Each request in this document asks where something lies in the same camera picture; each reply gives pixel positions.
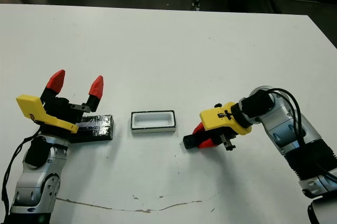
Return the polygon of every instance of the black wire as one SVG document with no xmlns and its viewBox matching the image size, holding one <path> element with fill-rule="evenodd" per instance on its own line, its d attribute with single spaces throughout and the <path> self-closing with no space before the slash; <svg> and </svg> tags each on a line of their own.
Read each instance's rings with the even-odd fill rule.
<svg viewBox="0 0 337 224">
<path fill-rule="evenodd" d="M 14 162 L 14 159 L 17 157 L 17 155 L 21 152 L 22 150 L 22 147 L 25 143 L 27 143 L 28 141 L 31 141 L 32 139 L 34 139 L 38 133 L 40 133 L 41 131 L 41 126 L 40 128 L 37 130 L 36 133 L 34 133 L 33 136 L 31 137 L 28 137 L 28 138 L 25 138 L 23 140 L 23 142 L 21 142 L 21 144 L 16 148 L 13 156 L 12 156 L 12 159 L 11 161 L 9 162 L 9 165 L 8 165 L 8 168 L 5 172 L 5 175 L 4 175 L 4 180 L 3 180 L 3 184 L 2 184 L 2 191 L 1 191 L 1 200 L 4 202 L 4 205 L 5 205 L 5 220 L 6 218 L 8 217 L 9 215 L 9 199 L 8 199 L 8 194 L 7 194 L 7 189 L 6 189 L 6 186 L 7 186 L 7 183 L 8 183 L 8 179 L 9 179 L 9 174 L 11 172 L 11 168 L 12 168 L 12 164 Z"/>
</svg>

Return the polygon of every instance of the crack on table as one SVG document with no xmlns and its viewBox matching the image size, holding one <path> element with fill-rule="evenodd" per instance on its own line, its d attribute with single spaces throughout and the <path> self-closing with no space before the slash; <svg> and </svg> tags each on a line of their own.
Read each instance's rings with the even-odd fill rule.
<svg viewBox="0 0 337 224">
<path fill-rule="evenodd" d="M 162 209 L 137 209 L 137 210 L 128 210 L 128 209 L 116 209 L 116 208 L 110 208 L 110 207 L 102 207 L 102 206 L 98 206 L 96 204 L 86 204 L 86 203 L 82 203 L 82 202 L 77 202 L 77 201 L 73 201 L 70 199 L 61 199 L 61 198 L 56 198 L 59 201 L 63 201 L 63 202 L 68 202 L 68 203 L 73 203 L 73 204 L 80 204 L 82 206 L 86 206 L 86 207 L 96 207 L 96 208 L 101 208 L 101 209 L 105 209 L 105 210 L 112 210 L 112 211 L 122 211 L 122 212 L 142 212 L 142 213 L 151 213 L 151 212 L 160 212 L 160 211 L 165 211 L 166 209 L 169 208 L 173 208 L 173 207 L 178 207 L 178 206 L 183 206 L 185 204 L 192 204 L 192 203 L 201 203 L 201 202 L 205 202 L 205 201 L 209 201 L 210 199 L 212 199 L 213 197 L 215 197 L 216 195 L 218 195 L 220 192 L 214 194 L 213 196 L 209 197 L 206 200 L 195 200 L 195 201 L 190 201 L 190 202 L 184 202 L 184 203 L 177 203 L 177 204 L 173 204 L 171 206 L 162 208 Z"/>
</svg>

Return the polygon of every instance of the rectangular white box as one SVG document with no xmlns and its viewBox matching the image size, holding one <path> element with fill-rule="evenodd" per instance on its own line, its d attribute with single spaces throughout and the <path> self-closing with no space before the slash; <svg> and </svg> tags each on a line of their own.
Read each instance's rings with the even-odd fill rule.
<svg viewBox="0 0 337 224">
<path fill-rule="evenodd" d="M 144 111 L 131 113 L 132 133 L 174 132 L 174 111 Z"/>
</svg>

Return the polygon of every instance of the table surface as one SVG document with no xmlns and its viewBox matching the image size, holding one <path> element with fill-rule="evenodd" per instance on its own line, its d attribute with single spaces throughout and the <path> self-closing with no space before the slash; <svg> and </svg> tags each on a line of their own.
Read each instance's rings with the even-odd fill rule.
<svg viewBox="0 0 337 224">
<path fill-rule="evenodd" d="M 37 129 L 17 96 L 65 69 L 60 96 L 81 103 L 104 76 L 97 114 L 114 116 L 114 139 L 70 147 L 51 223 L 309 223 L 311 200 L 261 125 L 232 152 L 182 143 L 200 111 L 271 85 L 337 151 L 337 50 L 309 17 L 0 5 L 0 20 L 1 175 Z M 174 110 L 176 132 L 132 135 L 131 112 L 145 110 Z"/>
</svg>

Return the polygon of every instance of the black box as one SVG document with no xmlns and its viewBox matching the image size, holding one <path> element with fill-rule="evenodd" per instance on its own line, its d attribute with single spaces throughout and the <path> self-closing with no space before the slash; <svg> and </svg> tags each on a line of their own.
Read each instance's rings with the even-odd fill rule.
<svg viewBox="0 0 337 224">
<path fill-rule="evenodd" d="M 93 141 L 111 141 L 114 120 L 112 115 L 97 115 L 82 117 L 77 133 L 72 133 L 68 140 L 70 143 Z"/>
</svg>

